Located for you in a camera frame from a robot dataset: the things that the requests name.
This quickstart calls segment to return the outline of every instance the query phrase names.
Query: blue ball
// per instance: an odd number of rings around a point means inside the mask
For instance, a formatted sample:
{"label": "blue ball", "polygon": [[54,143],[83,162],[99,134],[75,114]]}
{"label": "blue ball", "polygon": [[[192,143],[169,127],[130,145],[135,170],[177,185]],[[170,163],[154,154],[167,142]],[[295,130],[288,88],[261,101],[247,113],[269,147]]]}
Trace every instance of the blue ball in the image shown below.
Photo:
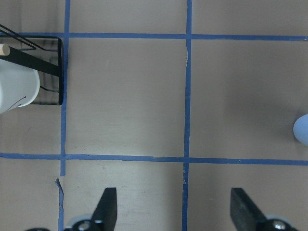
{"label": "blue ball", "polygon": [[298,141],[308,146],[308,114],[297,119],[293,126],[293,133]]}

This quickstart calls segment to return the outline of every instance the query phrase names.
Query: screw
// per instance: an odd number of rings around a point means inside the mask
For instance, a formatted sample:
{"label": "screw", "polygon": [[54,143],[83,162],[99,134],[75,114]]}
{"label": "screw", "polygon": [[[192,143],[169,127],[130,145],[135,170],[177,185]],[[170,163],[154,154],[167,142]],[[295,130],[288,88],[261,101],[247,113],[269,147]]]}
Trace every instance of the screw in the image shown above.
{"label": "screw", "polygon": [[88,221],[88,220],[85,220],[83,223],[81,223],[79,226],[78,226],[78,230],[79,231],[85,231],[87,230],[88,228],[90,228],[91,226],[91,223]]}
{"label": "screw", "polygon": [[283,223],[280,220],[274,220],[273,221],[273,226],[275,227],[275,229],[277,230],[285,230],[285,223]]}

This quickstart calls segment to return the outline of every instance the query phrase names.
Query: white cup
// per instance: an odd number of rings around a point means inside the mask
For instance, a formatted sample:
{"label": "white cup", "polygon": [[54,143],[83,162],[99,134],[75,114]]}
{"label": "white cup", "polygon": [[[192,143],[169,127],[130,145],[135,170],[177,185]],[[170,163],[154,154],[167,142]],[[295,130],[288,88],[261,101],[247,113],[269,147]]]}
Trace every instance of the white cup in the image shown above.
{"label": "white cup", "polygon": [[37,70],[0,59],[0,114],[32,103],[38,93]]}

